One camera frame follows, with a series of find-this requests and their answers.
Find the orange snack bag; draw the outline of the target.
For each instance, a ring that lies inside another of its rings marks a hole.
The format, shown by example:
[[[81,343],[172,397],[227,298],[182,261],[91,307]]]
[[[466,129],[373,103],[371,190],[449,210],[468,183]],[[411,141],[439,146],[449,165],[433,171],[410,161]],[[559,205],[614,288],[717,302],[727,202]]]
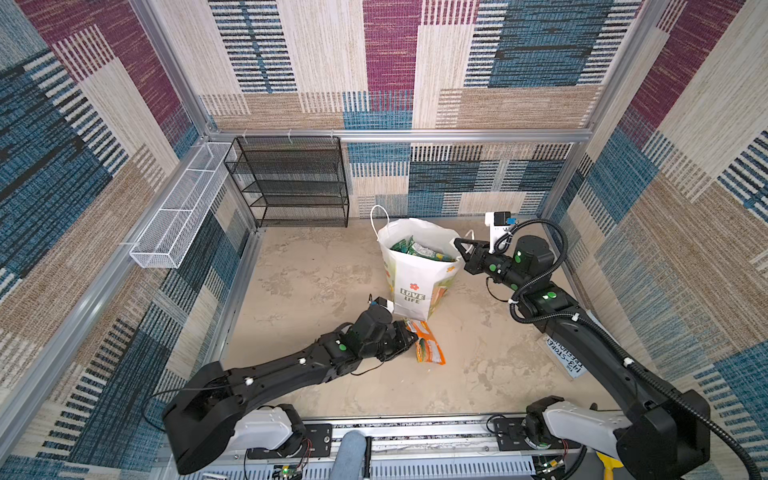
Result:
[[[407,320],[408,330],[417,336],[416,358],[420,363],[445,365],[445,355],[426,321]]]

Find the white paper bag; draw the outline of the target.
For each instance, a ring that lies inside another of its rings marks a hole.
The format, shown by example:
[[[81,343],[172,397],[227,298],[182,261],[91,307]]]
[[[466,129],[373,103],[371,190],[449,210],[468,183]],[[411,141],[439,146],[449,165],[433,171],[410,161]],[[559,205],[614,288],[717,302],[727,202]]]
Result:
[[[435,223],[416,218],[392,220],[378,227],[374,214],[386,214],[381,205],[369,212],[369,221],[380,247],[394,312],[410,320],[426,321],[463,270],[464,261],[454,246],[461,235]],[[454,262],[437,262],[390,250],[396,242],[413,236],[417,242],[455,258]]]

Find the green snack bag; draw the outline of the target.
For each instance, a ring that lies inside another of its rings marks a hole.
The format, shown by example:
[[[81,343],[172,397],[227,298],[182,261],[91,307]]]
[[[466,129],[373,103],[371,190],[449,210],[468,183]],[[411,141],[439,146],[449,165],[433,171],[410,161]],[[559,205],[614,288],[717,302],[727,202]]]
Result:
[[[390,247],[391,251],[437,262],[454,262],[455,258],[420,244],[413,236],[404,238]]]

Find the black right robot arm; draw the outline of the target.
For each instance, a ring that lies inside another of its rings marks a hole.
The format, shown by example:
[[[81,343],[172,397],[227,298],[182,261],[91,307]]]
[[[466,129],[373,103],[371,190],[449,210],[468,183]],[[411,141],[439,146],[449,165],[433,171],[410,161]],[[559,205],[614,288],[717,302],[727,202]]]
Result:
[[[637,479],[679,479],[710,459],[714,425],[705,399],[681,392],[629,354],[578,301],[557,286],[552,273],[563,255],[525,235],[514,252],[511,236],[494,242],[457,238],[465,270],[508,287],[510,315],[565,347],[612,396],[621,415],[570,406],[548,397],[530,408],[537,437],[574,440],[618,459]]]

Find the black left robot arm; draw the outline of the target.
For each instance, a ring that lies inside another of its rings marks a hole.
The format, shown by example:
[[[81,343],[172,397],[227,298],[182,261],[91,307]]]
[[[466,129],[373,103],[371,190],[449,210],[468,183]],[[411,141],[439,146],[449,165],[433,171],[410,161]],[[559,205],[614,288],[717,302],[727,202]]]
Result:
[[[339,325],[309,346],[282,358],[225,370],[201,367],[166,405],[161,418],[177,473],[195,473],[225,452],[236,425],[268,402],[308,386],[350,375],[363,360],[386,363],[418,341],[405,321],[378,301],[358,319]]]

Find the grey cylinder at front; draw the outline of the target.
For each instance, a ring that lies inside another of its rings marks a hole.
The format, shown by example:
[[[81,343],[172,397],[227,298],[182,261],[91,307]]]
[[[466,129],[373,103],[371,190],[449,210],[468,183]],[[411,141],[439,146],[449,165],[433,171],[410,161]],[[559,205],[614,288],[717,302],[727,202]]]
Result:
[[[344,435],[332,466],[330,480],[358,480],[363,474],[367,443],[358,431]]]

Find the yellow plastic shovel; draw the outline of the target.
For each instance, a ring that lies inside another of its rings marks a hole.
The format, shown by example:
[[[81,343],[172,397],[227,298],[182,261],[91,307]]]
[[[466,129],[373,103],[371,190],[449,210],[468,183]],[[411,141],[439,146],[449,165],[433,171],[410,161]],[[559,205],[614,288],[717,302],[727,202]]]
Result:
[[[601,452],[597,452],[597,457],[603,464],[603,480],[614,480],[614,471],[624,467],[620,460]]]

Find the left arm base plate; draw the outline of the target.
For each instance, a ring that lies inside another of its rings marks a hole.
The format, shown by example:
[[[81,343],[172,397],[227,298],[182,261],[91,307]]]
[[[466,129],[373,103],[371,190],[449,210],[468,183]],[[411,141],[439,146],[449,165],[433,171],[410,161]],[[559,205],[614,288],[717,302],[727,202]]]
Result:
[[[327,458],[331,454],[333,426],[331,423],[310,423],[301,437],[289,439],[277,450],[248,449],[248,460],[300,459],[309,451],[310,458]]]

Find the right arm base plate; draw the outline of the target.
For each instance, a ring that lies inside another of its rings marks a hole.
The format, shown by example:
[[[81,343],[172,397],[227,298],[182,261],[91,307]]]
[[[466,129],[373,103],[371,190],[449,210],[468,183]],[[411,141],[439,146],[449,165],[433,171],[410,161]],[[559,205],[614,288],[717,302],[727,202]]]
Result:
[[[562,451],[578,452],[581,444],[573,440],[553,438],[536,444],[530,440],[524,427],[523,417],[493,415],[486,421],[486,429],[496,439],[497,447],[502,452],[522,451]]]

